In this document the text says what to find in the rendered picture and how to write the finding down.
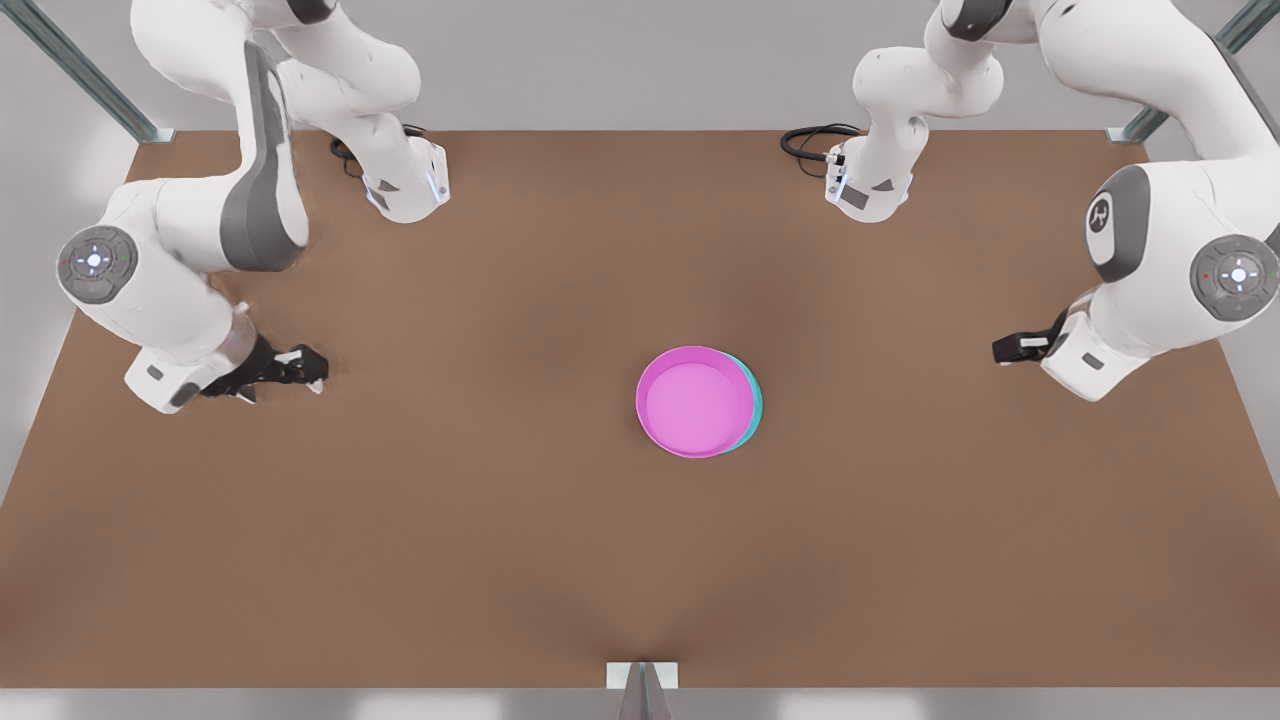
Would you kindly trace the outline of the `blue plate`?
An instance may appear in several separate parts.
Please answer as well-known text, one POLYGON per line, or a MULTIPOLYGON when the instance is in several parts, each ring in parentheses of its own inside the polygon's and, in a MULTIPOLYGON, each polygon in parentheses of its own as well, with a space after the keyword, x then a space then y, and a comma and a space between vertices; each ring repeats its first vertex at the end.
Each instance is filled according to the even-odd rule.
POLYGON ((751 416, 750 416, 750 421, 749 421, 746 429, 744 430, 744 433, 736 439, 735 445, 728 448, 728 452, 731 452, 731 451, 741 447, 746 442, 749 442, 750 438, 755 434, 755 432, 756 432, 756 429, 758 429, 758 427, 760 425, 760 421, 762 421, 764 402, 763 402, 763 393, 762 393, 762 388, 759 386, 759 382, 758 382, 755 374, 750 370, 750 368, 746 364, 744 364, 740 359, 737 359, 736 356, 733 356, 732 354, 726 354, 726 356, 730 357, 730 359, 732 359, 739 365, 740 370, 742 372, 742 374, 748 379, 748 382, 750 384, 750 389, 751 389, 751 416))

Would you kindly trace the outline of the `pink plate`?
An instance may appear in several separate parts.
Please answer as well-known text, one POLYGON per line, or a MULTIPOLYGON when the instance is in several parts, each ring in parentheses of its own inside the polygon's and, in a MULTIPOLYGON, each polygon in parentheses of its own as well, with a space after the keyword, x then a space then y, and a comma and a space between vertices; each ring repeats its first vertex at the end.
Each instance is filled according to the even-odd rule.
POLYGON ((726 352, 682 346, 654 357, 636 387, 636 414, 646 436, 681 457, 727 454, 746 429, 751 389, 726 352))

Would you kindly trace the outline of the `silver frame post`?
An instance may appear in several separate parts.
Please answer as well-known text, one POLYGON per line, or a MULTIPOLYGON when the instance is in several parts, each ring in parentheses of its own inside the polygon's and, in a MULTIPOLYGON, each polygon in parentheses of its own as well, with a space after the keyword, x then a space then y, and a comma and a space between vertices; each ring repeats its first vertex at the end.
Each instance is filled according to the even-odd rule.
POLYGON ((1108 73, 1097 90, 1139 102, 1112 143, 1144 143, 1167 119, 1187 132, 1202 159, 1280 152, 1280 120, 1236 63, 1235 54, 1280 15, 1280 0, 1247 0, 1216 33, 1190 23, 1170 0, 1107 0, 1107 24, 1096 29, 1119 41, 1101 53, 1108 73))
POLYGON ((20 29, 137 143, 170 143, 177 132, 155 126, 35 0, 0 0, 0 13, 20 29))
POLYGON ((608 662, 605 688, 622 691, 620 720, 673 720, 666 691, 678 688, 678 665, 608 662))

